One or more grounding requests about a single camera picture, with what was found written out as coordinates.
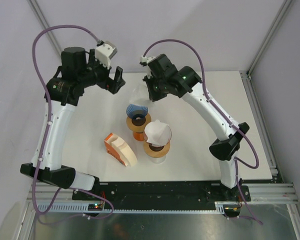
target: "orange block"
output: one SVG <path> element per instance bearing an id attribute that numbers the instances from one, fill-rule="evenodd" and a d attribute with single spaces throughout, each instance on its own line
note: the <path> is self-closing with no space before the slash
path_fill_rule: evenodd
<path id="1" fill-rule="evenodd" d="M 108 154 L 112 155 L 124 166 L 134 166 L 138 160 L 130 146 L 118 135 L 110 133 L 104 139 L 104 145 Z"/>
<path id="2" fill-rule="evenodd" d="M 133 137 L 137 141 L 143 141 L 144 139 L 144 133 L 143 132 L 133 132 Z"/>

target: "white table surface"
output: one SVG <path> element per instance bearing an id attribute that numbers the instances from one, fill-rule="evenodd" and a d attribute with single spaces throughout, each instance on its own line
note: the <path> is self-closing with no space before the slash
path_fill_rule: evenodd
<path id="1" fill-rule="evenodd" d="M 63 149 L 62 164 L 91 174 L 102 182 L 125 181 L 207 181 L 219 180 L 220 168 L 209 146 L 216 140 L 205 120 L 186 102 L 176 96 L 150 104 L 152 120 L 169 124 L 171 148 L 161 164 L 152 163 L 143 150 L 143 143 L 134 140 L 126 125 L 126 108 L 133 90 L 143 84 L 145 73 L 125 73 L 125 86 L 111 93 L 97 86 L 87 88 L 72 116 Z M 208 90 L 238 122 L 247 122 L 247 136 L 254 144 L 260 167 L 249 169 L 239 163 L 239 175 L 245 180 L 271 179 L 266 155 L 238 71 L 205 73 Z M 106 152 L 104 139 L 109 133 L 122 137 L 134 151 L 138 163 L 124 167 Z M 243 139 L 238 156 L 252 165 L 255 158 Z"/>

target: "white wall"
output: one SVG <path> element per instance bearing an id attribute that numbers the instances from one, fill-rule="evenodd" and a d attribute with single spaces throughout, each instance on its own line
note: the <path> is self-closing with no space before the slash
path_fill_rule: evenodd
<path id="1" fill-rule="evenodd" d="M 208 71 L 247 70 L 283 0 L 38 0 L 50 25 L 78 24 L 118 47 L 112 65 L 143 72 L 140 56 L 155 41 L 176 38 L 193 45 Z M 62 47 L 91 48 L 76 31 L 55 33 Z M 165 43 L 150 54 L 166 53 L 178 68 L 199 70 L 185 46 Z"/>
<path id="2" fill-rule="evenodd" d="M 31 184 L 19 171 L 33 156 L 43 123 L 44 91 L 31 56 L 41 30 L 27 1 L 0 1 L 0 226 L 20 201 L 10 212 L 18 216 Z M 49 80 L 59 61 L 45 37 L 38 43 L 37 58 Z M 2 232 L 2 239 L 10 239 L 9 230 L 13 226 Z"/>
<path id="3" fill-rule="evenodd" d="M 285 179 L 300 200 L 300 0 L 252 75 Z"/>

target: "white cable clip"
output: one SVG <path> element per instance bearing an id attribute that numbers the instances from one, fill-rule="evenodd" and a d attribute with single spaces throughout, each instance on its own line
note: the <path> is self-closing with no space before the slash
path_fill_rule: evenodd
<path id="1" fill-rule="evenodd" d="M 118 52 L 117 47 L 109 41 L 95 48 L 95 59 L 107 69 L 110 69 L 110 59 Z"/>
<path id="2" fill-rule="evenodd" d="M 214 99 L 214 97 L 213 96 L 210 96 L 206 101 L 207 101 L 207 103 L 209 103 L 212 99 Z"/>
<path id="3" fill-rule="evenodd" d="M 148 59 L 148 58 L 147 58 L 146 56 L 141 56 L 141 57 L 140 57 L 140 62 L 141 62 L 141 63 L 147 63 L 147 59 Z"/>

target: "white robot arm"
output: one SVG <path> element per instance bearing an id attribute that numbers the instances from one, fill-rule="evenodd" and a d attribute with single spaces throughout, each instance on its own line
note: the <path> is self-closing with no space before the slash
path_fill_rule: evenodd
<path id="1" fill-rule="evenodd" d="M 213 96 L 209 91 L 208 97 L 204 95 L 201 78 L 188 66 L 178 71 L 165 54 L 157 57 L 142 56 L 140 64 L 147 66 L 147 76 L 143 81 L 147 84 L 150 100 L 155 102 L 167 94 L 176 95 L 190 104 L 211 126 L 217 140 L 209 150 L 219 160 L 221 183 L 230 189 L 234 188 L 236 186 L 234 157 L 237 155 L 242 136 L 212 106 L 210 100 Z M 215 99 L 213 102 L 226 116 L 230 116 Z M 239 124 L 233 118 L 229 119 L 244 133 L 249 130 L 246 123 Z"/>
<path id="2" fill-rule="evenodd" d="M 31 163 L 22 164 L 20 172 L 34 177 L 38 160 L 40 161 L 38 179 L 60 188 L 91 190 L 94 176 L 76 171 L 72 167 L 62 165 L 62 151 L 66 132 L 84 89 L 98 85 L 112 94 L 116 94 L 125 84 L 122 69 L 117 67 L 114 79 L 109 77 L 110 59 L 116 54 L 117 48 L 110 42 L 101 42 L 89 52 L 88 63 L 86 51 L 82 47 L 68 47 L 61 53 L 61 62 L 55 76 L 46 87 L 51 97 L 51 121 L 48 122 L 48 103 L 45 105 L 45 119 L 41 135 Z M 42 157 L 40 147 L 44 139 L 46 125 L 50 128 L 46 137 Z"/>
<path id="3" fill-rule="evenodd" d="M 206 101 L 203 96 L 202 84 L 199 82 L 193 88 L 192 92 L 187 92 L 182 99 L 190 104 L 210 125 L 214 131 L 216 137 L 220 141 L 229 139 L 229 136 L 234 135 L 236 131 L 229 126 L 226 120 L 217 112 L 217 110 Z M 218 107 L 227 115 L 229 114 L 214 101 Z M 238 126 L 238 122 L 231 119 L 233 124 Z M 236 186 L 236 166 L 234 157 L 237 155 L 237 151 L 233 153 L 230 160 L 219 160 L 221 183 L 226 187 L 232 189 Z"/>

